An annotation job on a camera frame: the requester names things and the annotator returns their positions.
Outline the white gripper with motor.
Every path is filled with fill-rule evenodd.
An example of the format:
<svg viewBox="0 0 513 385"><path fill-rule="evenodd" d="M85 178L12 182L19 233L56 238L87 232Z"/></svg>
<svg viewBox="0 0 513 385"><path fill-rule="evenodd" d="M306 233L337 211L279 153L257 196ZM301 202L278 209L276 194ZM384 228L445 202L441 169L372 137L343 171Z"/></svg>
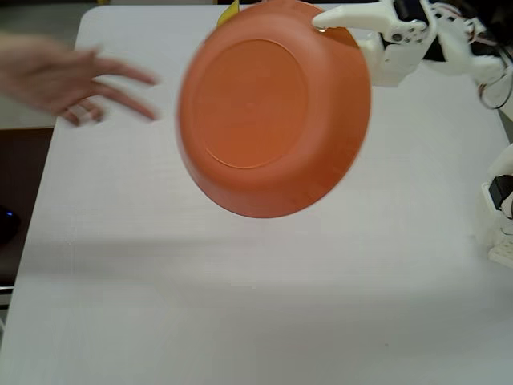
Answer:
<svg viewBox="0 0 513 385"><path fill-rule="evenodd" d="M379 1L342 4L312 19L318 30L357 28L372 37L359 41L376 55L372 70L375 86L396 87L414 72L435 39L435 20L428 1Z"/></svg>

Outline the person's right hand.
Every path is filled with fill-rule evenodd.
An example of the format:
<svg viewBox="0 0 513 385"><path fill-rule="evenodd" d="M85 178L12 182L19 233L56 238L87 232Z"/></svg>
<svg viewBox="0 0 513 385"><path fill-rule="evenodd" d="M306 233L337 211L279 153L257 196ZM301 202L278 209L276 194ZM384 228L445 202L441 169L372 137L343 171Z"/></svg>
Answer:
<svg viewBox="0 0 513 385"><path fill-rule="evenodd" d="M113 75L155 85L153 75L117 59L103 58L96 49L74 51L41 35L1 34L1 93L79 126L103 119L104 110L92 97L103 97L150 120L156 113L128 93L102 83Z"/></svg>

